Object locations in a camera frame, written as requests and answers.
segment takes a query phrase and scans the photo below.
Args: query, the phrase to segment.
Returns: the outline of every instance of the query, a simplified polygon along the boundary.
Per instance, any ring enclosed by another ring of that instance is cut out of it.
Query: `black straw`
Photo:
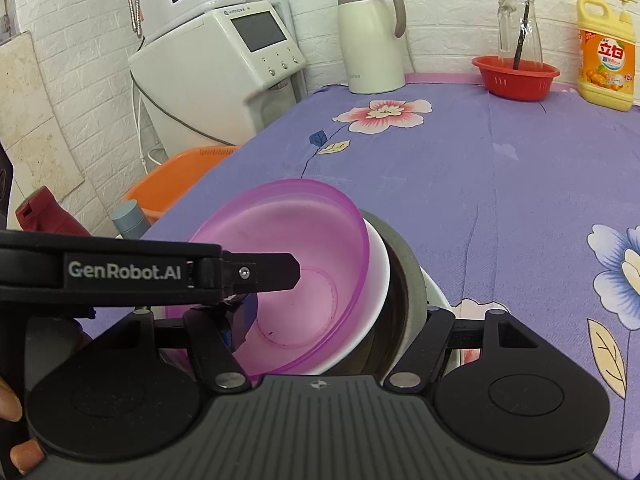
[[[527,22],[529,21],[529,0],[524,6],[524,16],[522,17],[522,26],[520,27],[520,35],[518,37],[518,46],[516,55],[513,57],[513,69],[517,70],[520,65],[520,56],[522,56],[522,46],[524,45],[524,37],[527,33]]]

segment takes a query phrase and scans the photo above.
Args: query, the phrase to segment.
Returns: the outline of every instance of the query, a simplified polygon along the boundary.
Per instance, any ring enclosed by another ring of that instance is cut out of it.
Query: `red plastic basket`
[[[536,70],[533,61],[522,60],[518,70],[504,66],[505,61],[498,56],[479,56],[471,61],[480,69],[482,81],[492,94],[516,101],[540,101],[551,88],[551,82],[560,71],[543,63],[542,70]]]

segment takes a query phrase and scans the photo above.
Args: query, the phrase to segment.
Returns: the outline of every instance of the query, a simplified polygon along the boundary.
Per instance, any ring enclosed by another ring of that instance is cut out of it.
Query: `yellow detergent bottle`
[[[578,0],[578,28],[582,67],[578,91],[590,103],[626,112],[634,102],[636,33],[624,6],[636,0],[620,0],[620,14],[603,0]],[[586,4],[600,7],[594,14]]]

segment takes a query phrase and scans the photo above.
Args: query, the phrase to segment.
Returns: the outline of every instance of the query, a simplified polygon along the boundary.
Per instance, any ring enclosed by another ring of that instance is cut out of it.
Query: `purple tablecloth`
[[[360,111],[340,120],[352,107]],[[396,125],[357,131],[384,121]],[[316,132],[324,148],[349,144],[316,153]],[[292,177],[331,184],[392,225],[452,305],[504,304],[599,378],[611,414],[596,453],[622,476],[638,474],[637,108],[623,114],[570,92],[540,104],[478,86],[411,84],[373,97],[328,87],[207,173],[147,237],[188,240],[239,193]]]

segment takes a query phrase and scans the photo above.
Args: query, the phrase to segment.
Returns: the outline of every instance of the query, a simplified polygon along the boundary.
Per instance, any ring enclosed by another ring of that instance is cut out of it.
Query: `glass pitcher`
[[[542,69],[542,46],[534,2],[535,0],[498,0],[498,59],[501,66],[520,70]],[[522,42],[522,51],[516,67],[513,60],[519,41]]]

